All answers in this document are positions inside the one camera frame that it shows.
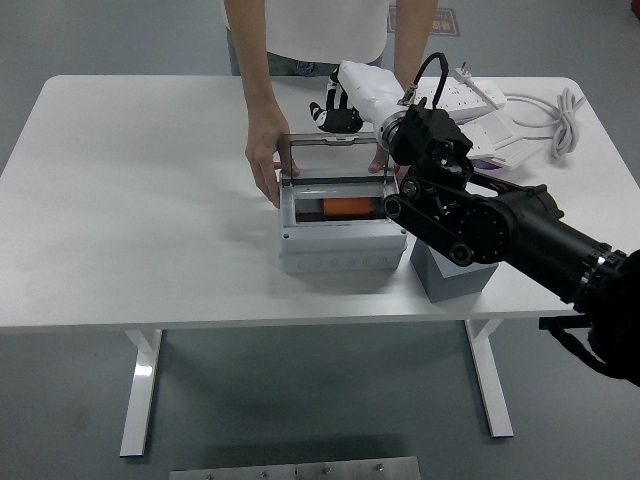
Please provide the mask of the person's right hand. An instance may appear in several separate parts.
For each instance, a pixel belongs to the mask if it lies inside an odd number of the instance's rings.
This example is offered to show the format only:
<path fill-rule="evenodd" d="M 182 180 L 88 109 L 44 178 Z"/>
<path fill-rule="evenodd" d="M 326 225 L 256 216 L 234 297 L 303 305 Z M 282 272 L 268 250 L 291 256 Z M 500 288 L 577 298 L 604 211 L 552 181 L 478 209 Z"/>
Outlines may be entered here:
<path fill-rule="evenodd" d="M 281 137 L 289 133 L 288 122 L 276 102 L 248 108 L 245 156 L 256 187 L 276 208 L 280 207 L 280 187 L 276 178 L 279 165 L 274 155 L 279 151 Z"/>

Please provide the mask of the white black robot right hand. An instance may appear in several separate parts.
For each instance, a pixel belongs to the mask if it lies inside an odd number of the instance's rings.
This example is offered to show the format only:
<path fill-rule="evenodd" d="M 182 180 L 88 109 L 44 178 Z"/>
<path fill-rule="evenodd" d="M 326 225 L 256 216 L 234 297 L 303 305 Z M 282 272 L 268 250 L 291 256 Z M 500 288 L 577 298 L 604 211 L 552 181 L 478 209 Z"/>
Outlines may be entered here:
<path fill-rule="evenodd" d="M 352 134 L 370 123 L 381 139 L 404 116 L 407 107 L 399 104 L 404 93 L 391 71 L 343 61 L 329 76 L 324 102 L 312 102 L 309 109 L 322 131 Z"/>

